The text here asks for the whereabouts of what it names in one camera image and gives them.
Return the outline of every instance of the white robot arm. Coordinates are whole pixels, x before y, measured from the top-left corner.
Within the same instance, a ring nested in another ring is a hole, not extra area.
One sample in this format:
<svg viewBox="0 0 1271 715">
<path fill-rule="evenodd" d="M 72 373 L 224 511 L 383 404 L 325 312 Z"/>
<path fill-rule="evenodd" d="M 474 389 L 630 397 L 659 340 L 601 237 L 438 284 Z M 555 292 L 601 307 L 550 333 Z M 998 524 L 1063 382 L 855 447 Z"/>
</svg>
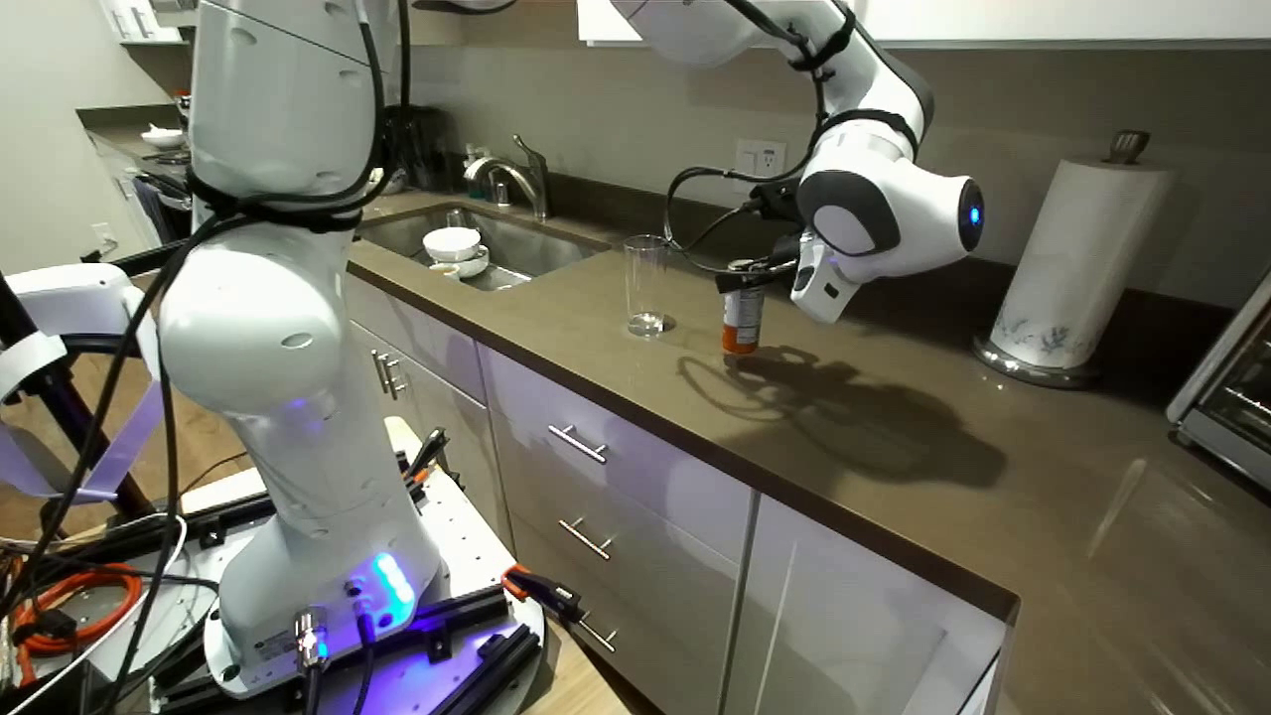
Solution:
<svg viewBox="0 0 1271 715">
<path fill-rule="evenodd" d="M 507 0 L 454 4 L 494 13 Z M 817 73 L 828 128 L 800 182 L 793 302 L 806 312 L 830 320 L 863 282 L 955 262 L 976 241 L 976 185 L 914 167 L 926 90 L 846 4 L 614 4 L 674 63 L 719 63 L 767 33 Z M 187 253 L 158 308 L 158 347 L 170 382 L 237 430 L 278 503 L 228 566 L 201 635 L 212 675 L 241 700 L 298 678 L 298 617 L 322 617 L 322 647 L 338 658 L 360 647 L 354 611 L 374 611 L 391 635 L 438 576 L 342 312 L 376 87 L 360 0 L 200 6 L 195 192 L 248 223 Z"/>
<path fill-rule="evenodd" d="M 670 63 L 723 63 L 773 39 L 792 66 L 824 82 L 824 122 L 800 178 L 793 307 L 833 320 L 859 284 L 923 275 L 971 253 L 985 194 L 971 174 L 914 164 L 935 99 L 885 55 L 844 0 L 611 0 Z"/>
</svg>

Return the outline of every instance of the paper towel roll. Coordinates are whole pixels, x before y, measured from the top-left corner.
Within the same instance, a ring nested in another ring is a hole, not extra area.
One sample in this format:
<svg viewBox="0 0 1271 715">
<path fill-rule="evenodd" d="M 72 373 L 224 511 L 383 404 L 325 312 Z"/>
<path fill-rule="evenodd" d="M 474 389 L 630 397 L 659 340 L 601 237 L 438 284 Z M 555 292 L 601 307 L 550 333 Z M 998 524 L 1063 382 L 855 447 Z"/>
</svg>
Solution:
<svg viewBox="0 0 1271 715">
<path fill-rule="evenodd" d="M 1090 366 L 1167 185 L 1167 172 L 1063 160 L 988 340 L 1042 369 Z"/>
</svg>

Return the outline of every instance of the blue light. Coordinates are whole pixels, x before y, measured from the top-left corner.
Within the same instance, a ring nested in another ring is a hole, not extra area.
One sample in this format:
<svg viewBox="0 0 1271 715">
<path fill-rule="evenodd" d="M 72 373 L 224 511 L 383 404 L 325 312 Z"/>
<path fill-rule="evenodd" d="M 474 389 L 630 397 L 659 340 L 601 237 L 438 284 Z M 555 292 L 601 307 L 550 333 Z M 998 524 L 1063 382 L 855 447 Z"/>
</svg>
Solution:
<svg viewBox="0 0 1271 715">
<path fill-rule="evenodd" d="M 387 606 L 391 606 L 393 622 L 411 621 L 412 617 L 412 586 L 411 586 L 401 565 L 391 553 L 383 553 L 383 555 L 374 555 L 374 576 L 387 586 Z"/>
</svg>

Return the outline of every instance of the backsplash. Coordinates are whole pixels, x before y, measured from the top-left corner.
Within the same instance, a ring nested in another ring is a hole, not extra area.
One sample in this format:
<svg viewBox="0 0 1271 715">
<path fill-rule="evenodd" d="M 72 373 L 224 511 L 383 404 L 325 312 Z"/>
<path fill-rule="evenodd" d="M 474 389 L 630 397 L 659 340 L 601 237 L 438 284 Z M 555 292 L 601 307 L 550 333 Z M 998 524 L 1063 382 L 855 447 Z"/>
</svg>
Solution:
<svg viewBox="0 0 1271 715">
<path fill-rule="evenodd" d="M 1102 160 L 1111 129 L 1151 129 L 1147 164 L 1176 192 L 1147 233 L 1132 284 L 1241 307 L 1271 269 L 1271 53 L 911 53 L 939 90 L 923 164 L 975 172 L 988 192 L 976 251 L 1017 262 L 1061 160 Z M 593 53 L 572 4 L 522 4 L 465 21 L 456 46 L 416 46 L 412 102 L 454 107 L 465 139 L 511 149 L 526 129 L 552 172 L 663 192 L 686 164 L 727 167 L 735 139 L 810 129 L 810 87 L 773 53 L 686 73 L 638 46 Z M 732 185 L 691 198 L 732 202 Z"/>
</svg>

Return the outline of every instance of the appliance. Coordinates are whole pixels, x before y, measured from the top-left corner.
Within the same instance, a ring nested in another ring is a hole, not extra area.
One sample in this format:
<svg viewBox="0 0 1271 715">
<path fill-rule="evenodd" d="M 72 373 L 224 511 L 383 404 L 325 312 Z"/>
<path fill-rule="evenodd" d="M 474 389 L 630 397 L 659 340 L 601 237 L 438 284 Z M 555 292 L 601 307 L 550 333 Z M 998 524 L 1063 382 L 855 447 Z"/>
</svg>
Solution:
<svg viewBox="0 0 1271 715">
<path fill-rule="evenodd" d="M 1271 494 L 1271 275 L 1167 404 L 1184 446 Z"/>
</svg>

